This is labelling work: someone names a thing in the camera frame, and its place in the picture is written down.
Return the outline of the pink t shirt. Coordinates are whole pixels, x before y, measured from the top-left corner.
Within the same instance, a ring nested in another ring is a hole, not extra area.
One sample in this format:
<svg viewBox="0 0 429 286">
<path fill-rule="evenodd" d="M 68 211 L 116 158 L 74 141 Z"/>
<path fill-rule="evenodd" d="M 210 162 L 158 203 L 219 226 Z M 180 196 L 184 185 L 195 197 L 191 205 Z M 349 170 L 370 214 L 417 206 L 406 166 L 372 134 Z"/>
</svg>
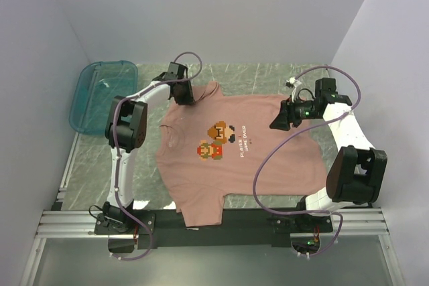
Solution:
<svg viewBox="0 0 429 286">
<path fill-rule="evenodd" d="M 220 224 L 229 194 L 302 196 L 324 187 L 318 143 L 308 133 L 269 127 L 283 95 L 225 96 L 217 82 L 192 91 L 193 105 L 170 104 L 156 154 L 187 227 Z"/>
</svg>

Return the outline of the teal transparent plastic bin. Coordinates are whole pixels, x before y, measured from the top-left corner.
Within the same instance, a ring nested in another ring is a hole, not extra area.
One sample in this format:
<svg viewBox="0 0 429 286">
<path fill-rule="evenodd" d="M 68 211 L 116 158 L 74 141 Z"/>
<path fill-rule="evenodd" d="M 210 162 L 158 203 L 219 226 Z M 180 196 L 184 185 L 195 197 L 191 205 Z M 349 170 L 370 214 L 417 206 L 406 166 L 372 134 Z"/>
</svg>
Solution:
<svg viewBox="0 0 429 286">
<path fill-rule="evenodd" d="M 69 124 L 83 135 L 103 135 L 116 96 L 137 91 L 138 69 L 127 60 L 95 62 L 80 73 Z"/>
</svg>

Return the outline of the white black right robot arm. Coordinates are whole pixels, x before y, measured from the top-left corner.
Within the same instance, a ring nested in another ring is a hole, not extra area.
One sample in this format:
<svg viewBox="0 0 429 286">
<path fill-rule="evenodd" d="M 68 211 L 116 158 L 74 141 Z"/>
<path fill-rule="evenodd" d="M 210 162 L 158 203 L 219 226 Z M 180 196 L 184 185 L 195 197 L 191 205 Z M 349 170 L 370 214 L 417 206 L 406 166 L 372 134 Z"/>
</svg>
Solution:
<svg viewBox="0 0 429 286">
<path fill-rule="evenodd" d="M 315 82 L 311 100 L 297 94 L 281 101 L 280 111 L 270 124 L 271 129 L 289 131 L 304 120 L 320 119 L 327 123 L 337 156 L 328 172 L 325 187 L 304 197 L 301 211 L 294 215 L 297 229 L 308 232 L 318 223 L 318 217 L 341 208 L 372 204 L 381 190 L 387 154 L 374 148 L 362 132 L 347 95 L 336 91 L 334 78 Z"/>
</svg>

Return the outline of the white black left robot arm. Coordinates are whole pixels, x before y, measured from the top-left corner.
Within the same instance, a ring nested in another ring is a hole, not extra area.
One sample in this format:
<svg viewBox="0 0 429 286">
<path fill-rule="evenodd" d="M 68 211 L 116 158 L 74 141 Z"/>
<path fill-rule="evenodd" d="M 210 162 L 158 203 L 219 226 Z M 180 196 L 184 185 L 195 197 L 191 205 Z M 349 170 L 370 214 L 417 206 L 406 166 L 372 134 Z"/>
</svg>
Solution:
<svg viewBox="0 0 429 286">
<path fill-rule="evenodd" d="M 168 70 L 154 78 L 144 89 L 129 96 L 116 96 L 111 105 L 105 137 L 111 148 L 111 184 L 103 204 L 103 218 L 116 232 L 125 234 L 134 225 L 133 171 L 137 150 L 147 135 L 150 111 L 161 103 L 174 99 L 178 105 L 192 105 L 188 67 L 170 62 Z"/>
</svg>

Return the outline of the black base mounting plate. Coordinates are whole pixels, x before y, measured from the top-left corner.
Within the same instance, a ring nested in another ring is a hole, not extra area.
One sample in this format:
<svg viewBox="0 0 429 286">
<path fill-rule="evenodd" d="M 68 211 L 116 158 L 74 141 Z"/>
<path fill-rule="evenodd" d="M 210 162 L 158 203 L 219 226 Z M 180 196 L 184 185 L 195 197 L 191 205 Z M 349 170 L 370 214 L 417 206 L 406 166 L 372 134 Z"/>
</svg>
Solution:
<svg viewBox="0 0 429 286">
<path fill-rule="evenodd" d="M 333 231 L 328 216 L 276 216 L 262 209 L 227 209 L 216 226 L 187 228 L 175 210 L 136 210 L 153 234 L 154 248 L 173 246 L 236 246 L 269 244 L 289 247 L 292 234 Z"/>
</svg>

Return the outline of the aluminium left side rail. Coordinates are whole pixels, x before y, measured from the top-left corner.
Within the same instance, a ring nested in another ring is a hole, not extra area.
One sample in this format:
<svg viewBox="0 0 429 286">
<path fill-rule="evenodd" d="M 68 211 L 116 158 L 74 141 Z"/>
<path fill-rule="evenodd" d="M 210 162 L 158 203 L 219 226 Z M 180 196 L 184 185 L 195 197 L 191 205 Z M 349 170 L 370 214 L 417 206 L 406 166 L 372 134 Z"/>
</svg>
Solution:
<svg viewBox="0 0 429 286">
<path fill-rule="evenodd" d="M 75 133 L 74 140 L 72 142 L 72 146 L 70 148 L 70 153 L 68 154 L 68 159 L 63 171 L 62 179 L 60 182 L 60 186 L 58 188 L 58 192 L 56 195 L 56 199 L 51 206 L 51 210 L 53 211 L 61 211 L 62 204 L 64 202 L 64 197 L 66 195 L 67 187 L 70 181 L 70 176 L 72 172 L 72 168 L 76 159 L 76 154 L 79 148 L 80 143 L 80 133 Z"/>
</svg>

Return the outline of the aluminium front frame rail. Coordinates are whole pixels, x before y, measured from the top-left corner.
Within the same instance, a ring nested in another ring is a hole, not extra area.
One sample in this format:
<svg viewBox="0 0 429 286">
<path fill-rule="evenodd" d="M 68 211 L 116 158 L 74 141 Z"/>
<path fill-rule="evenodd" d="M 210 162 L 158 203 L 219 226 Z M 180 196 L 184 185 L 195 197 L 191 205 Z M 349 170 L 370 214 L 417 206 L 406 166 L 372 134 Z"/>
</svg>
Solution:
<svg viewBox="0 0 429 286">
<path fill-rule="evenodd" d="M 380 208 L 341 209 L 341 236 L 389 235 L 389 228 Z M 45 211 L 42 213 L 36 238 L 100 238 L 94 233 L 96 220 L 85 211 Z"/>
</svg>

